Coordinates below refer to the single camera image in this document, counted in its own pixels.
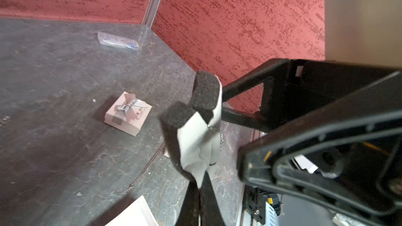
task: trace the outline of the white paper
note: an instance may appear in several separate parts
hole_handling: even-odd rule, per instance
[[[142,195],[106,226],[159,226]]]
[[[314,163],[312,163],[302,154],[295,156],[295,160],[302,169],[306,169],[310,174],[314,173],[318,169]]]
[[[181,167],[193,175],[198,188],[201,188],[205,171],[208,171],[210,175],[213,174],[219,159],[221,134],[208,128],[208,125],[213,127],[221,121],[222,84],[220,81],[219,84],[218,102],[212,111],[214,116],[209,124],[196,112],[183,127],[177,130]]]

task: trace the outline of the black foam pad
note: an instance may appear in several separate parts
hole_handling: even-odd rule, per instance
[[[201,114],[205,123],[214,116],[212,111],[216,108],[219,98],[220,83],[212,73],[198,71],[195,75],[193,95],[188,105]]]
[[[162,125],[162,131],[165,138],[166,147],[170,154],[170,160],[173,166],[184,177],[189,180],[194,180],[191,173],[188,173],[181,167],[180,163],[180,148],[177,139],[177,130],[184,126],[184,124],[193,116],[196,111],[186,104],[177,101],[173,103],[164,113],[159,117]]]

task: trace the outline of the silver chain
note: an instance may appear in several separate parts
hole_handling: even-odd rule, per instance
[[[208,125],[209,130],[211,130],[212,132],[215,133],[220,133],[221,134],[221,146],[220,146],[220,150],[222,150],[222,143],[224,143],[224,133],[222,133],[222,131],[218,128],[214,128],[210,125]]]

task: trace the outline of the table surface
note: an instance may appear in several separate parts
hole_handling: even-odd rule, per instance
[[[133,38],[141,49],[100,45],[97,31]],[[151,29],[132,24],[0,19],[0,51],[0,117],[10,117],[0,127],[2,225],[105,225],[141,195],[160,226],[174,225],[187,180],[157,152],[158,115],[188,102],[195,72]],[[103,123],[123,91],[153,106],[136,137]],[[234,225],[236,152],[251,130],[223,122],[222,131],[211,179],[223,219]]]

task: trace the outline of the pink gift box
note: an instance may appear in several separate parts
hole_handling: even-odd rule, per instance
[[[152,106],[144,101],[138,100],[137,102],[134,101],[133,105],[128,107],[130,104],[128,100],[133,99],[133,97],[135,98],[135,95],[127,92],[120,95],[104,115],[104,122],[128,134],[136,136],[151,111]],[[126,107],[127,110],[130,110],[125,114],[124,110],[119,111],[119,107]]]

